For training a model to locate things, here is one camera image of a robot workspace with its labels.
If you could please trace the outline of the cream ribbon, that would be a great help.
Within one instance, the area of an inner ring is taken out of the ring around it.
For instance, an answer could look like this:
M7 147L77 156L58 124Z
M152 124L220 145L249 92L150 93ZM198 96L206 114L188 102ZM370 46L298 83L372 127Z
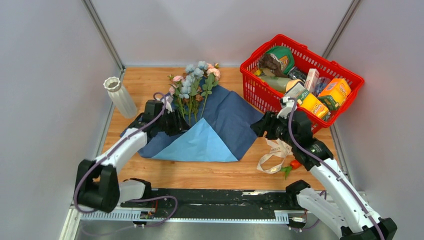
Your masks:
M292 147L289 146L286 142L282 140L266 140L267 145L270 147L270 151L267 154L264 154L258 161L256 169L265 174L275 174L279 172L283 168L283 163L288 156L293 154ZM268 168L263 169L263 164L267 162L270 158L277 157L280 158L281 161L279 164Z

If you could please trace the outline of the blue wrapping paper sheet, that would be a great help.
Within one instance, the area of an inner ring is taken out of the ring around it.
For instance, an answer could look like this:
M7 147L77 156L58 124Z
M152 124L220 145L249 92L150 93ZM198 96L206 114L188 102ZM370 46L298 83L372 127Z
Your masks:
M257 139L251 125L263 114L236 92L217 85L197 117L186 132L169 136L160 131L133 144L132 153L177 162L237 162Z

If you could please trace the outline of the pink rose flower stem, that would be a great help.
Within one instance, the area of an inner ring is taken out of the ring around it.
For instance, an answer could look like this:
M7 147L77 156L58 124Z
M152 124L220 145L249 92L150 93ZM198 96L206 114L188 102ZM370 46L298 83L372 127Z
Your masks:
M203 96L203 106L202 106L202 111L200 115L201 117L204 114L208 96L212 94L212 89L219 84L219 80L221 78L221 72L219 68L220 68L219 63L207 64L205 82L201 87L203 90L203 92L201 93L201 95Z

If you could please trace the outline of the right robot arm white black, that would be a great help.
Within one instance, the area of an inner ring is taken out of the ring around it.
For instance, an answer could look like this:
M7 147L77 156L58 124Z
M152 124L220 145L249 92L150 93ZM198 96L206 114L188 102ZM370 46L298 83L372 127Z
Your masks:
M382 218L361 197L342 173L329 148L313 136L312 123L303 111L279 117L268 111L253 123L258 137L281 140L291 147L300 162L327 190L333 203L319 196L304 180L286 187L286 205L312 212L341 240L392 240L398 229L390 218Z

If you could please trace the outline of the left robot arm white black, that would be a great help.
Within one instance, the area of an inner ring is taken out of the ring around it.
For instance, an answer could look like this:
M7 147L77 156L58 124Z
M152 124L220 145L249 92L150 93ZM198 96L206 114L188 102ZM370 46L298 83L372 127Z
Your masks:
M153 201L148 183L138 178L123 182L118 174L124 165L158 133L176 136L187 132L190 126L177 110L166 108L160 100L148 100L140 113L126 128L120 139L94 159L84 159L77 167L73 203L90 208L86 213L112 212L124 202L135 201L147 207Z

